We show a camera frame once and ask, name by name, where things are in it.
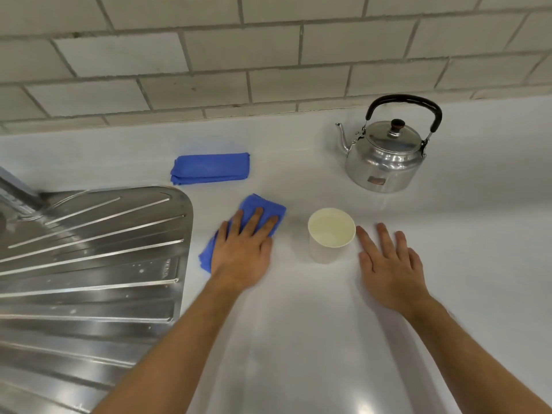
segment kettle handle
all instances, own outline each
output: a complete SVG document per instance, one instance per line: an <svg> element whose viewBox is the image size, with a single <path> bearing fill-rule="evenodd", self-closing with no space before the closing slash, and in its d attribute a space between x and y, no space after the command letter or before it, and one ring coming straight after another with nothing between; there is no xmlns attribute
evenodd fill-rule
<svg viewBox="0 0 552 414"><path fill-rule="evenodd" d="M366 120L368 121L371 119L374 110L378 106L386 103L411 103L431 110L435 115L435 120L433 121L430 129L431 133L437 132L437 129L439 128L439 125L443 120L443 112L441 111L441 108L437 105L437 103L425 99L424 97L414 96L411 94L389 94L387 96L375 99L368 108L368 112L366 113Z"/></svg>

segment faucet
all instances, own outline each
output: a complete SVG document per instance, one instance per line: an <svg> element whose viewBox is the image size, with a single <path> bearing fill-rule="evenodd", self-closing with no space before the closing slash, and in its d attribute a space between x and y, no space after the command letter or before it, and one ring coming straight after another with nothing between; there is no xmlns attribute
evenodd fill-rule
<svg viewBox="0 0 552 414"><path fill-rule="evenodd" d="M0 166L0 201L26 219L41 216L46 201L40 195Z"/></svg>

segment backsplash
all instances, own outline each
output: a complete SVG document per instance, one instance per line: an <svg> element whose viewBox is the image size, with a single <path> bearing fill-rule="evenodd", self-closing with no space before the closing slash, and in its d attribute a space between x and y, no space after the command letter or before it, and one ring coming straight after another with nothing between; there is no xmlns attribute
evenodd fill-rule
<svg viewBox="0 0 552 414"><path fill-rule="evenodd" d="M552 93L552 0L0 6L0 133Z"/></svg>

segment kettle lid knob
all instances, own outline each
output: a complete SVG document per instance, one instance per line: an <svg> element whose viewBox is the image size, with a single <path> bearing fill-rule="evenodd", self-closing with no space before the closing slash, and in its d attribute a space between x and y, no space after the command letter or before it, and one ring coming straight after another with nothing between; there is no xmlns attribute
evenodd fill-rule
<svg viewBox="0 0 552 414"><path fill-rule="evenodd" d="M391 129L389 130L388 135L397 138L401 136L401 129L404 128L405 121L402 119L393 119L391 121Z"/></svg>

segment kettle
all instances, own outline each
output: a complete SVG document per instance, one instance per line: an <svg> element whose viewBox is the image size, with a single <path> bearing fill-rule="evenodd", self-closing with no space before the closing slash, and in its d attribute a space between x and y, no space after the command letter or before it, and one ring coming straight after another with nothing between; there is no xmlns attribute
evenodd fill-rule
<svg viewBox="0 0 552 414"><path fill-rule="evenodd" d="M404 120L375 122L369 126L374 110L386 103L411 103L429 109L435 115L430 134L422 139ZM359 135L347 144L342 124L341 149L347 154L345 170L359 186L381 193L392 193L407 187L424 161L424 150L441 121L443 112L434 102L410 94L390 94L376 99L366 113L366 124Z"/></svg>

